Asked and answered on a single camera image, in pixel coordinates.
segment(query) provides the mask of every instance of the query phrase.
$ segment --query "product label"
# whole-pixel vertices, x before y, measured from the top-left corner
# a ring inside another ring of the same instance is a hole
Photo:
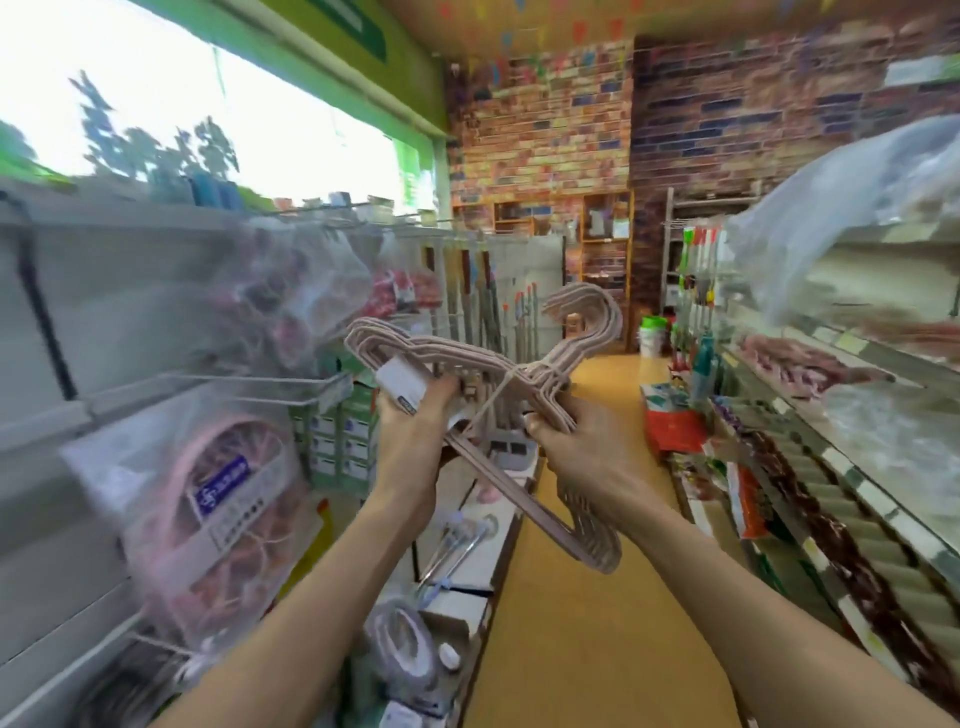
[[[249,477],[250,464],[247,458],[237,455],[194,494],[193,498],[201,516],[207,518],[240,483]]]

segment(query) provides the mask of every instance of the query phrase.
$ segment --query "hand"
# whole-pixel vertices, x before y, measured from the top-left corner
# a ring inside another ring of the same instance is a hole
[[[547,465],[557,477],[586,496],[605,515],[615,516],[627,492],[656,497],[636,474],[634,458],[620,436],[613,414],[599,404],[564,392],[558,397],[573,415],[577,429],[563,434],[540,415],[527,415],[527,432],[546,450]]]
[[[380,454],[370,500],[409,523],[416,539],[437,508],[437,474],[455,455],[444,448],[446,406],[460,393],[460,380],[445,376],[430,384],[411,417],[380,393]]]

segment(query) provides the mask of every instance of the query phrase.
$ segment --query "green wall trim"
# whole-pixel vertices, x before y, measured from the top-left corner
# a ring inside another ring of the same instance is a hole
[[[376,127],[387,136],[409,144],[417,150],[421,167],[433,170],[433,140],[429,136],[367,100],[358,90],[327,73],[306,57],[292,52],[273,36],[254,28],[232,12],[214,5],[210,0],[191,0],[187,3],[180,0],[132,1],[177,23],[201,40],[255,63],[284,81],[323,99],[331,106]],[[330,23],[340,40],[354,43],[360,48],[356,41],[344,35],[331,20],[327,20],[323,15],[321,17]],[[363,50],[363,53],[373,59],[368,51]],[[389,59],[389,38],[387,53]]]

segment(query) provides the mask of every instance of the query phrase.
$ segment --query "green sign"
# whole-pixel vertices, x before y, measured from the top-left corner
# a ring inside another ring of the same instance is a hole
[[[357,8],[352,0],[307,0],[307,2],[370,51],[374,58],[387,62],[387,41],[383,31]]]

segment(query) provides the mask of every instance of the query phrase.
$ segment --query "brick-patterned wallpaper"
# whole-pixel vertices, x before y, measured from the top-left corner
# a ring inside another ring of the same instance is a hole
[[[475,70],[451,112],[453,204],[626,188],[631,50],[605,43]]]
[[[630,181],[636,192],[632,293],[656,307],[666,188],[681,197],[764,191],[858,138],[960,111],[960,83],[883,88],[890,61],[960,52],[960,18],[893,29],[847,24],[745,46],[640,48]]]

